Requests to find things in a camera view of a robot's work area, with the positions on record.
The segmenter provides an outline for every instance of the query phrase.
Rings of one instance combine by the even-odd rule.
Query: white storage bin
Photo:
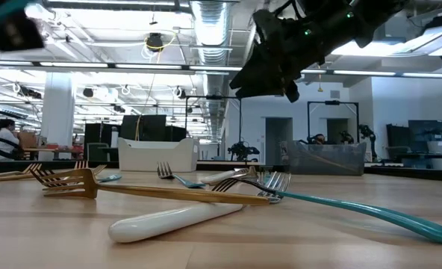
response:
[[[169,163],[174,173],[193,172],[198,161],[199,141],[185,138],[180,142],[134,141],[118,138],[121,171],[156,171],[158,162]]]

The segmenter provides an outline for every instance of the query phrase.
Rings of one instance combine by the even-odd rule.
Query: doorway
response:
[[[341,144],[340,133],[349,131],[349,119],[327,119],[327,140],[329,143]]]
[[[293,118],[266,118],[266,165],[282,165],[281,142],[292,141]]]

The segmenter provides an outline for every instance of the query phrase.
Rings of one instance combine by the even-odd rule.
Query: white fork handle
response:
[[[230,177],[234,176],[236,174],[235,171],[226,171],[222,173],[218,173],[212,176],[206,176],[205,178],[201,179],[201,182],[209,185],[215,185],[222,180],[229,179]]]
[[[243,205],[201,202],[174,210],[119,220],[108,229],[111,240],[129,243],[241,210]]]

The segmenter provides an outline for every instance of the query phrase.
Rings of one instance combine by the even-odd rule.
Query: white column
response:
[[[47,73],[40,132],[43,137],[47,137],[47,143],[57,143],[59,146],[72,145],[76,90],[71,73]],[[60,158],[70,158],[70,154],[61,153]],[[39,154],[41,161],[52,159],[53,153]]]

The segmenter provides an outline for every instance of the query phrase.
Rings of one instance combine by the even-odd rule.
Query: ceiling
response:
[[[230,6],[229,29],[226,42],[222,47],[227,51],[225,64],[242,66],[252,44],[251,14],[260,8],[270,10],[284,4],[285,0],[226,0]],[[187,1],[180,1],[180,10],[173,11],[173,1],[94,1],[94,0],[48,0],[44,8],[34,7],[27,10],[29,16],[35,17],[39,30],[46,40],[44,49],[17,53],[1,53],[1,60],[18,61],[71,61],[71,62],[108,62],[108,63],[160,63],[160,64],[202,64],[200,49],[196,48],[195,21],[190,13]],[[416,1],[417,5],[409,7],[407,13],[418,12],[434,14],[442,8],[442,1]],[[286,10],[283,17],[292,17],[293,11]],[[416,17],[408,19],[401,16],[405,36],[415,35],[420,29],[412,23]],[[169,44],[161,53],[152,53],[145,46],[149,33],[161,33],[164,44]],[[332,69],[399,69],[412,71],[433,71],[438,58],[417,56],[410,58],[410,65],[405,65],[404,58],[356,57],[329,55],[322,68]],[[117,101],[128,103],[130,114],[166,114],[170,124],[184,126],[184,103],[173,94],[177,89],[185,90],[187,95],[204,96],[205,80],[209,75],[175,75],[147,73],[110,73],[110,72],[74,72],[78,83],[77,103],[75,109],[75,132],[82,133],[84,123],[104,120],[119,123],[121,113],[115,112],[106,98],[87,98],[83,95],[85,88],[110,89],[117,92]],[[321,77],[323,81],[342,82],[349,86],[356,78],[349,76]],[[46,74],[43,71],[0,69],[0,101],[34,100],[31,97],[16,93],[15,84],[23,85],[40,92],[45,91]],[[309,84],[318,81],[318,75],[306,75],[303,82]],[[230,94],[227,83],[220,90],[223,95]],[[106,105],[90,105],[106,102]],[[160,107],[146,107],[145,104],[156,103]],[[224,115],[224,104],[221,101],[207,102],[205,99],[189,99],[193,108],[188,121],[191,135],[206,140],[218,141]],[[42,105],[2,105],[4,109],[26,114],[20,120],[25,128],[40,128]]]

